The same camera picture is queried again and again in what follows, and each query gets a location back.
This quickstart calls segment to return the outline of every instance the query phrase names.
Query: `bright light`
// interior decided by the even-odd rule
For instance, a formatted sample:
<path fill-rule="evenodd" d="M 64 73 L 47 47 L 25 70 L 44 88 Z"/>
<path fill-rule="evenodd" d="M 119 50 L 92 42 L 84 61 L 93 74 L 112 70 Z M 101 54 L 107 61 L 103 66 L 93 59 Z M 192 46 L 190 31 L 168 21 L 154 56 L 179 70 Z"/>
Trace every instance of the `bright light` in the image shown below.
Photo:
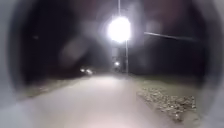
<path fill-rule="evenodd" d="M 88 75 L 92 75 L 93 74 L 93 72 L 90 69 L 87 69 L 86 72 L 87 72 Z"/>
<path fill-rule="evenodd" d="M 85 72 L 85 69 L 81 68 L 80 71 L 81 71 L 81 72 Z"/>
<path fill-rule="evenodd" d="M 114 66 L 116 66 L 116 67 L 120 66 L 120 62 L 116 61 L 116 62 L 114 63 Z"/>
<path fill-rule="evenodd" d="M 110 39 L 123 43 L 131 38 L 131 23 L 125 17 L 118 17 L 109 24 L 107 34 Z"/>

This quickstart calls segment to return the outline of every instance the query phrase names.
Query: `roadside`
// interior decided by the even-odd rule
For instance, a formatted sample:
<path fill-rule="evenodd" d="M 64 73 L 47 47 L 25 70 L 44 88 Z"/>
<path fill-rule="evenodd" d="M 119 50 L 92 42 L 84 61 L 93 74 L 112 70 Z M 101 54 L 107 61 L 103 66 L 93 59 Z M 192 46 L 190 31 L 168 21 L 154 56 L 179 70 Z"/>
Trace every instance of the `roadside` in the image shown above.
<path fill-rule="evenodd" d="M 186 128 L 197 128 L 201 117 L 196 108 L 199 89 L 193 82 L 180 82 L 168 79 L 134 78 L 137 95 L 158 113 L 170 117 Z"/>

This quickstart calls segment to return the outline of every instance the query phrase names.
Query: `road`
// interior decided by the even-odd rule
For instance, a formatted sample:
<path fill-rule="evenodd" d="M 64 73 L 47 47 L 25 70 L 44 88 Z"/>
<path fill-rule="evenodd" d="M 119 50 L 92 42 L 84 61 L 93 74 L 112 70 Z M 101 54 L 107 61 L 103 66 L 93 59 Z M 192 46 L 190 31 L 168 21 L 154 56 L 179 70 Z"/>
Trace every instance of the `road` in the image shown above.
<path fill-rule="evenodd" d="M 7 128 L 181 128 L 150 109 L 135 86 L 111 76 L 92 77 L 74 85 L 19 102 L 0 111 Z"/>

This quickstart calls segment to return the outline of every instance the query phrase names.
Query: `street light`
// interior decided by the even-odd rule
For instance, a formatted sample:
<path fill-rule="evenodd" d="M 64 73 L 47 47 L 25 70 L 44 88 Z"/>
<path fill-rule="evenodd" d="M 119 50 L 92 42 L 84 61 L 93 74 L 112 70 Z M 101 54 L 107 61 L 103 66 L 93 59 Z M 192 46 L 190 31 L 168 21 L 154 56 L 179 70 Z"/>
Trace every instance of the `street light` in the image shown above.
<path fill-rule="evenodd" d="M 119 66 L 120 66 L 120 62 L 116 61 L 116 62 L 114 63 L 114 66 L 115 66 L 115 67 L 119 67 Z"/>
<path fill-rule="evenodd" d="M 109 24 L 107 35 L 117 43 L 124 43 L 131 38 L 131 23 L 126 17 L 119 16 Z"/>

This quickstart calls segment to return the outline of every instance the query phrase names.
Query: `dark sky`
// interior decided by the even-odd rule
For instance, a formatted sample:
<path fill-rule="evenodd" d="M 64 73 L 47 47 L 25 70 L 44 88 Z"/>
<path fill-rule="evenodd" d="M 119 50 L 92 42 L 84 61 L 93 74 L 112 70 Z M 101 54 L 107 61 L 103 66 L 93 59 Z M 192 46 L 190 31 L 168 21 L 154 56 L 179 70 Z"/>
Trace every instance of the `dark sky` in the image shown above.
<path fill-rule="evenodd" d="M 131 73 L 183 76 L 204 74 L 208 54 L 206 28 L 200 13 L 190 1 L 121 1 L 126 15 L 140 17 L 133 20 L 136 31 L 130 43 Z M 103 26 L 116 11 L 115 0 L 39 0 L 21 30 L 21 67 L 27 79 L 52 75 L 61 77 L 62 74 L 79 76 L 79 69 L 83 65 L 109 70 L 112 63 L 110 45 L 94 33 L 98 30 L 95 28 Z M 191 37 L 195 41 L 146 37 L 141 33 L 148 31 L 146 26 L 152 21 L 159 25 L 159 29 L 155 24 L 152 25 L 155 28 L 153 32 Z M 73 44 L 71 47 L 74 50 L 64 54 L 62 51 L 70 47 L 69 44 Z M 60 62 L 61 54 L 65 62 Z M 65 68 L 61 63 L 70 63 L 70 67 Z"/>

